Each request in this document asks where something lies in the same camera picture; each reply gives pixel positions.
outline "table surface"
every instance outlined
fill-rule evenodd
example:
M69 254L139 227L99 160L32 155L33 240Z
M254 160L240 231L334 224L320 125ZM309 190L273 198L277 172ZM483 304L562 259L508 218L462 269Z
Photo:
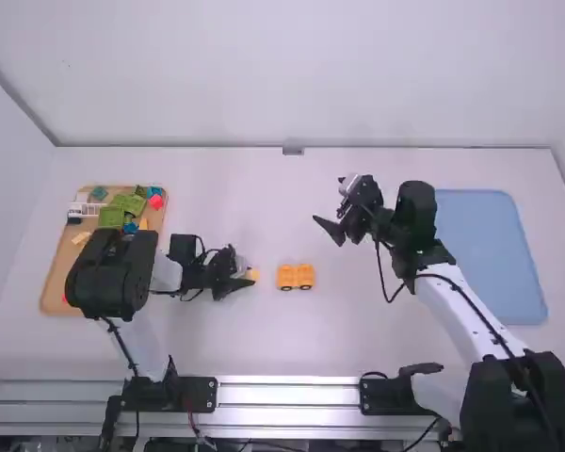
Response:
M121 161L125 159L125 169ZM110 379L123 366L106 335L84 318L40 312L38 299L67 203L82 185L142 183L169 191L160 247L172 233L208 248L234 244L261 272L221 302L152 296L145 309L179 371L256 376L356 376L460 357L428 308L404 293L380 293L370 240L337 248L312 221L332 218L338 176L371 173L393 203L405 180L438 188L493 188L517 205L549 318L511 327L533 349L565 363L565 186L548 150L67 149L56 153L0 301L0 379ZM275 287L278 265L314 265L312 291ZM386 282L397 284L388 256Z

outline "green block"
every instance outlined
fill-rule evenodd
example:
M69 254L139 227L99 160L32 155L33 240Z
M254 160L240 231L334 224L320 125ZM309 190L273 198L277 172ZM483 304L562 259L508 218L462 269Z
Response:
M98 215L99 228L122 229L123 209L117 205L106 205Z
M134 190L135 195L139 195L140 198L147 199L147 187L146 186L136 186Z
M127 195L115 195L113 197L113 200L109 203L110 206L117 206L117 207L121 207L122 209L124 208L124 206L127 203L127 199L128 196Z
M90 191L90 196L96 198L98 201L102 201L106 198L109 192L103 186L96 186Z
M146 203L147 200L140 197L139 195L128 195L123 210L130 212L135 217L139 217L140 214L142 214L142 209L144 209Z

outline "red block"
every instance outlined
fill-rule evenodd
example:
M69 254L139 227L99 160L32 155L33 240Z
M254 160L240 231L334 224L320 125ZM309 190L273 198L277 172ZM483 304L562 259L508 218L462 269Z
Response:
M152 195L149 199L149 204L154 210L159 210L163 207L163 198L159 195Z

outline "white wall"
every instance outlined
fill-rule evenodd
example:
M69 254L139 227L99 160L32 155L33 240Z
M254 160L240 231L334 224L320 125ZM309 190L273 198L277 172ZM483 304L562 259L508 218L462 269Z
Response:
M0 88L0 294L53 149Z
M0 72L64 144L551 144L565 0L2 0Z

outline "blue block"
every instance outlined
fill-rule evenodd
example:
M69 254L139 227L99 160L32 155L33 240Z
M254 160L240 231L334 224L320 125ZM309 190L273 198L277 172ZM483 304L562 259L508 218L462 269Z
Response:
M138 225L135 223L124 223L123 232L126 234L133 234L138 230Z
M147 188L147 200L150 199L152 195L163 196L163 189L160 186L150 186Z

